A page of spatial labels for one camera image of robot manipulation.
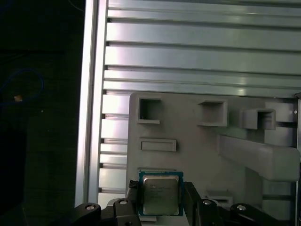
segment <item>white plastic tab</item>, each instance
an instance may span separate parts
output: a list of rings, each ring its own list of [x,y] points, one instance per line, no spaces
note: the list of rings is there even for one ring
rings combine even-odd
[[[296,148],[218,136],[218,152],[267,180],[293,182],[299,179],[300,157]]]
[[[265,130],[264,142],[270,145],[293,147],[294,128],[276,127],[276,130]]]
[[[263,179],[263,195],[288,195],[292,193],[292,183],[268,181]]]
[[[276,121],[293,122],[294,105],[289,103],[266,102],[265,107],[276,111]]]

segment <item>rectangular slot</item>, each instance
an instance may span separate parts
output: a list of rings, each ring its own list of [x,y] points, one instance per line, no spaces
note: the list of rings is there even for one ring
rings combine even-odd
[[[139,100],[139,123],[160,124],[160,114],[162,112],[160,98],[140,97]]]
[[[206,100],[199,104],[201,107],[200,126],[227,126],[228,104],[225,100]]]
[[[142,151],[176,151],[176,140],[140,138],[140,150]]]
[[[207,191],[205,197],[216,200],[224,208],[230,208],[233,205],[233,195],[228,191]]]
[[[273,129],[275,123],[272,124],[273,112],[258,112],[257,116],[257,128],[258,129]]]
[[[255,108],[242,110],[240,127],[244,129],[276,129],[276,112],[274,109]]]

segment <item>cpu processor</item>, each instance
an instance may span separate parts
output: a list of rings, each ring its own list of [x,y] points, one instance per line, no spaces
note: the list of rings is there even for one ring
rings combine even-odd
[[[140,171],[142,188],[140,215],[183,215],[183,172]]]

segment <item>screw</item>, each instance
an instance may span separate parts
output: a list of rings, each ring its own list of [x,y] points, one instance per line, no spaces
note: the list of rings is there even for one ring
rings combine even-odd
[[[211,202],[210,202],[209,200],[204,200],[203,203],[204,203],[205,205],[210,205],[210,204],[211,204]]]
[[[246,207],[242,206],[242,205],[239,205],[239,206],[237,206],[237,209],[239,209],[241,211],[244,211],[244,210],[246,210]]]
[[[92,205],[86,206],[86,210],[93,210],[94,208],[95,208],[95,206],[92,206]]]

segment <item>blue cable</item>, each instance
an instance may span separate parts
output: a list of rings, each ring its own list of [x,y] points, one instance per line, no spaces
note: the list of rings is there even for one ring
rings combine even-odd
[[[15,101],[9,101],[9,102],[4,102],[4,103],[0,103],[0,106],[7,106],[7,105],[19,105],[19,104],[22,104],[22,103],[25,103],[25,102],[29,102],[29,101],[32,101],[34,99],[36,99],[41,93],[42,91],[44,90],[44,80],[42,78],[42,76],[36,72],[35,70],[33,69],[30,69],[30,68],[24,68],[24,69],[21,69],[19,71],[17,71],[16,73],[10,75],[8,77],[8,79],[4,82],[4,84],[0,87],[0,92],[11,82],[11,80],[16,77],[17,75],[23,73],[23,72],[33,72],[35,75],[37,75],[37,77],[39,78],[40,80],[40,83],[41,83],[41,88],[40,90],[38,91],[37,94],[35,94],[34,96],[32,97],[28,97],[28,98],[25,98],[23,99],[22,101],[20,102],[15,102]]]

